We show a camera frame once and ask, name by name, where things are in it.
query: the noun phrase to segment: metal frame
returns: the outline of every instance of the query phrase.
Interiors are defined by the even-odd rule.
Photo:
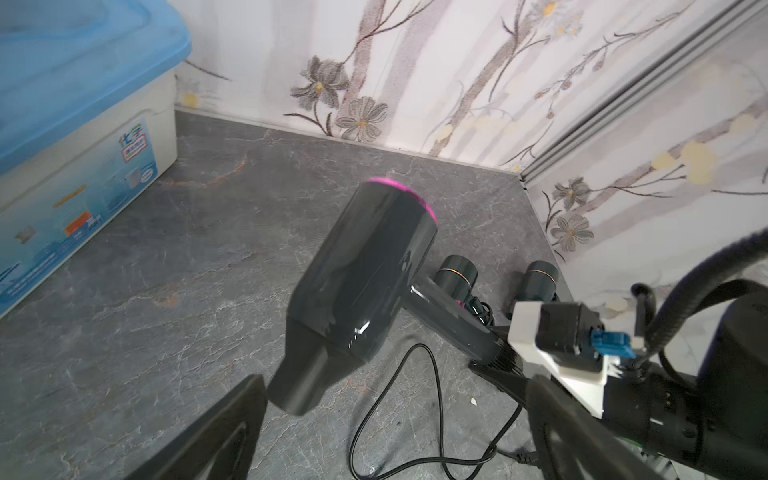
[[[584,121],[539,155],[534,163],[523,170],[523,181],[542,175],[765,8],[768,8],[768,0],[740,0],[728,7],[638,75],[623,91],[598,105]]]

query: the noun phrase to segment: wall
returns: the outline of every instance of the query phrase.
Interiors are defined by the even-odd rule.
[[[634,323],[635,282],[663,299],[705,257],[768,224],[768,14],[571,152],[528,190],[574,298]],[[768,263],[741,276],[768,285]],[[683,327],[696,372],[724,306]]]
[[[729,2],[170,3],[185,107],[518,171]]]

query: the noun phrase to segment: storage box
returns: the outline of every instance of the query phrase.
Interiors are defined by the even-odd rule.
[[[9,18],[0,34],[0,316],[176,160],[171,69],[190,51],[161,0],[13,2]]]

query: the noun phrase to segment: pink ring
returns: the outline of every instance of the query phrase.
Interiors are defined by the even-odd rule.
[[[371,182],[377,183],[377,184],[389,185],[390,187],[394,187],[394,188],[396,188],[398,190],[402,190],[404,192],[407,192],[407,193],[411,194],[419,202],[419,205],[421,205],[422,207],[425,208],[425,210],[427,210],[427,213],[429,213],[429,216],[432,217],[432,219],[435,221],[435,225],[438,224],[437,223],[437,216],[435,215],[435,211],[432,209],[432,207],[429,206],[427,201],[424,200],[424,198],[421,195],[417,194],[415,192],[415,190],[413,190],[412,188],[407,187],[406,185],[401,184],[397,180],[393,180],[393,179],[387,178],[387,177],[373,177],[373,178],[369,178],[366,183],[371,183]]]

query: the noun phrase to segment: black power cord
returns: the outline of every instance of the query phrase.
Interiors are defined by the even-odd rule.
[[[768,228],[724,247],[688,272],[648,326],[647,352],[641,362],[667,346],[699,304],[722,282],[765,257],[768,257]]]
[[[494,326],[493,309],[486,302],[481,302],[476,296],[470,296],[464,308],[485,326]]]
[[[389,470],[388,472],[384,472],[381,475],[375,475],[375,476],[360,476],[360,474],[355,470],[354,465],[354,455],[355,455],[355,447],[357,446],[357,441],[360,438],[360,434],[362,434],[362,430],[366,427],[368,424],[368,421],[370,420],[371,416],[373,416],[373,413],[376,411],[376,408],[379,406],[379,404],[384,400],[384,397],[386,396],[387,392],[390,388],[392,388],[392,385],[395,383],[395,380],[397,380],[398,375],[400,375],[400,371],[402,370],[402,367],[406,364],[406,360],[408,360],[408,357],[411,356],[411,353],[413,353],[414,350],[418,348],[423,348],[427,351],[429,354],[429,359],[432,361],[432,369],[435,370],[435,384],[437,385],[437,404],[438,404],[438,411],[439,411],[439,417],[440,417],[440,430],[439,430],[439,457],[425,457],[425,458],[417,458],[415,460],[411,460],[410,462],[406,462],[399,467],[395,467],[392,470]],[[373,406],[371,409],[366,413],[365,418],[360,423],[360,427],[358,427],[357,432],[355,432],[355,436],[352,438],[352,444],[349,447],[349,455],[347,456],[347,465],[349,466],[349,472],[352,473],[352,477],[354,477],[356,480],[383,480],[384,478],[389,478],[393,475],[397,475],[398,473],[402,472],[403,470],[406,470],[407,468],[414,467],[416,465],[421,465],[422,463],[441,463],[442,469],[445,471],[445,474],[451,479],[451,480],[457,480],[453,475],[451,475],[451,472],[448,470],[448,463],[453,465],[477,465],[475,467],[475,470],[470,474],[469,477],[465,478],[464,480],[472,480],[475,478],[478,473],[480,472],[480,468],[487,463],[488,461],[493,458],[497,453],[496,444],[499,440],[502,439],[502,436],[512,427],[512,424],[515,423],[515,420],[520,416],[520,412],[522,412],[523,407],[521,405],[518,405],[518,408],[515,409],[515,412],[512,414],[511,417],[509,417],[509,420],[504,424],[501,430],[498,431],[496,436],[491,440],[491,443],[488,445],[488,448],[485,450],[485,453],[482,457],[477,458],[475,460],[464,460],[461,458],[451,458],[446,457],[444,454],[444,448],[443,448],[443,411],[442,411],[442,388],[440,387],[440,375],[437,370],[437,362],[435,361],[435,356],[432,354],[432,351],[429,349],[429,347],[423,343],[416,343],[414,346],[412,346],[408,352],[406,352],[406,355],[402,358],[402,361],[400,362],[400,365],[397,367],[397,370],[395,371],[395,374],[392,376],[392,378],[389,380],[389,383],[387,383],[386,387],[384,387],[384,390],[382,391],[381,395],[379,395],[379,398],[376,399],[376,401],[373,403]],[[505,454],[505,456],[509,456],[509,458],[512,458],[514,460],[519,461],[516,458],[516,455],[508,455]]]
[[[768,288],[763,284],[754,282],[747,279],[736,279],[725,283],[721,283],[717,288],[712,290],[699,302],[696,309],[690,314],[693,316],[702,310],[708,309],[711,306],[718,303],[727,302],[729,300],[735,300],[741,296],[749,295],[750,293],[768,293]],[[667,353],[662,348],[659,352],[659,363],[664,371],[669,375],[672,380],[683,386],[690,391],[696,390],[694,383],[686,380],[683,376],[672,366],[672,363],[667,358]]]

